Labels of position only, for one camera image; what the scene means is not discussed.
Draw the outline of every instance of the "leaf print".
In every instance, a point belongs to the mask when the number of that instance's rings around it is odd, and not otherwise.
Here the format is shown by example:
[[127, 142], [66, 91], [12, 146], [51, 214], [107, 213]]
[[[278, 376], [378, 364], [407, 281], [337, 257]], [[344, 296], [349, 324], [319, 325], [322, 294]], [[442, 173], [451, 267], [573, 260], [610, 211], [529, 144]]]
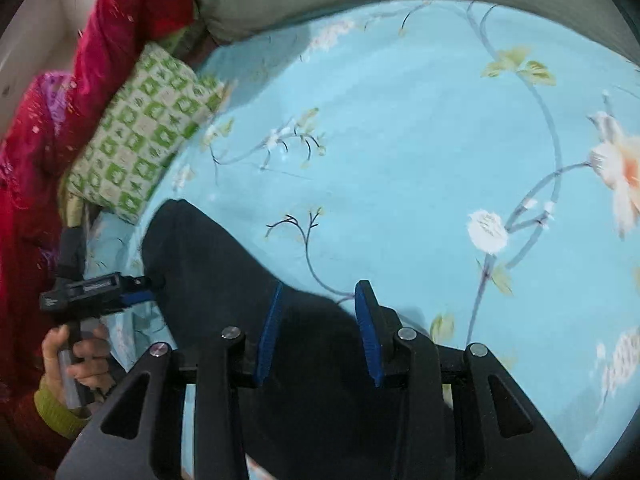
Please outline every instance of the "leaf print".
[[513, 72], [523, 77], [531, 83], [555, 86], [556, 78], [549, 72], [546, 65], [539, 61], [530, 60], [520, 68], [524, 60], [530, 54], [531, 49], [526, 46], [515, 46], [511, 50], [499, 50], [496, 60], [489, 62], [484, 70], [482, 77], [498, 77], [501, 72]]
[[319, 111], [320, 111], [320, 108], [310, 108], [309, 110], [307, 110], [305, 113], [301, 115], [300, 120], [298, 121], [298, 126], [300, 128], [303, 128], [306, 122], [309, 119], [313, 119], [318, 114]]
[[498, 59], [487, 64], [482, 76], [497, 77], [503, 70], [515, 72], [527, 58], [529, 52], [530, 48], [525, 46], [516, 46], [511, 50], [499, 50], [497, 52]]
[[212, 124], [209, 128], [207, 128], [207, 133], [204, 134], [204, 137], [202, 137], [202, 140], [200, 141], [200, 149], [206, 150], [207, 147], [209, 147], [212, 143], [213, 139], [217, 137], [228, 137], [233, 126], [233, 118], [229, 119], [226, 123], [223, 123], [220, 126]]
[[453, 314], [438, 314], [433, 321], [431, 321], [431, 327], [429, 328], [429, 336], [431, 340], [436, 344], [441, 344], [449, 341], [453, 337], [453, 333], [456, 329], [455, 319]]
[[218, 128], [218, 131], [220, 132], [220, 135], [222, 135], [223, 137], [228, 137], [233, 127], [234, 127], [234, 119], [231, 118], [226, 123], [222, 124], [222, 126]]
[[513, 367], [518, 362], [518, 358], [513, 355], [497, 357], [497, 359], [498, 361], [500, 361], [500, 364], [504, 367], [504, 369], [507, 370], [508, 372], [513, 370]]
[[505, 70], [516, 70], [531, 52], [526, 46], [515, 46], [511, 50], [499, 50], [498, 57], [505, 65]]
[[442, 399], [444, 400], [444, 403], [447, 406], [449, 406], [450, 408], [453, 408], [453, 393], [451, 391], [450, 384], [442, 385]]
[[633, 275], [634, 283], [636, 284], [636, 292], [640, 294], [640, 267], [634, 267]]
[[538, 61], [527, 61], [524, 69], [518, 70], [517, 73], [523, 76], [532, 85], [556, 85], [555, 76], [553, 76], [552, 73], [549, 72], [549, 69], [546, 67], [546, 65], [543, 65]]
[[513, 296], [511, 276], [504, 265], [494, 267], [494, 272], [491, 273], [491, 281], [494, 282], [494, 285], [498, 287], [498, 290], [505, 296]]

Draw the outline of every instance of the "screw head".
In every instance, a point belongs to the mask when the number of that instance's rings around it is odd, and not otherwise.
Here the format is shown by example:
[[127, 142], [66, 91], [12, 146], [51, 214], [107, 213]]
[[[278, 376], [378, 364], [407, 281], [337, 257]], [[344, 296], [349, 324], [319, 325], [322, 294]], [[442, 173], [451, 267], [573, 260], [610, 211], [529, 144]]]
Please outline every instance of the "screw head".
[[228, 326], [222, 331], [222, 339], [235, 339], [242, 331], [237, 326]]
[[149, 353], [153, 357], [160, 357], [166, 354], [169, 351], [169, 345], [167, 343], [156, 343], [155, 345], [151, 345], [149, 349]]
[[472, 355], [475, 355], [476, 357], [484, 357], [489, 353], [486, 346], [484, 346], [482, 343], [473, 343], [469, 347], [469, 351], [471, 352]]
[[398, 330], [398, 337], [402, 339], [402, 341], [413, 341], [418, 334], [413, 328], [404, 327]]

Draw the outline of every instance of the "green checkered pillow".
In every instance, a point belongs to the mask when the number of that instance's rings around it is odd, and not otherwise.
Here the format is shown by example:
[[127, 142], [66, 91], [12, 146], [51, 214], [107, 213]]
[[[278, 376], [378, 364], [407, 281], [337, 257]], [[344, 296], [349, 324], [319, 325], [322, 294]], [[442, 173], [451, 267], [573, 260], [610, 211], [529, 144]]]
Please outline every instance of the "green checkered pillow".
[[69, 191], [136, 223], [181, 144], [225, 94], [224, 84], [198, 79], [159, 45], [147, 44], [76, 160]]

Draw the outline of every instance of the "cuff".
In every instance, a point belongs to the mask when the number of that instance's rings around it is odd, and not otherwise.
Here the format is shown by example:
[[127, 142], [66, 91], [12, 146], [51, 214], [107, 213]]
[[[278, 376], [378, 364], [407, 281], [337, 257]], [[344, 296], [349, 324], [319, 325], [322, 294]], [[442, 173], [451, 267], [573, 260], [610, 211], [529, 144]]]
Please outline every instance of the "cuff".
[[60, 404], [47, 388], [44, 378], [40, 381], [40, 389], [33, 395], [33, 402], [44, 423], [69, 440], [75, 439], [89, 422], [88, 418], [80, 418]]

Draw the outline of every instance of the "mattress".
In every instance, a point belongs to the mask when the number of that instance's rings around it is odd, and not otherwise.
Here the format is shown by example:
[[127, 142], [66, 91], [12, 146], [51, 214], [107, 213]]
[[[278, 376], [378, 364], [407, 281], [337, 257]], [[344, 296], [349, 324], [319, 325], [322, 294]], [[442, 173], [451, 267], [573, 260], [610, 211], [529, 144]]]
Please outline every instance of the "mattress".
[[[86, 275], [143, 272], [183, 198], [291, 286], [485, 343], [593, 472], [640, 402], [638, 67], [561, 25], [461, 0], [359, 7], [217, 49], [224, 112], [140, 222], [103, 213]], [[153, 304], [106, 320], [129, 368], [174, 343]], [[183, 460], [192, 470], [193, 391]]]

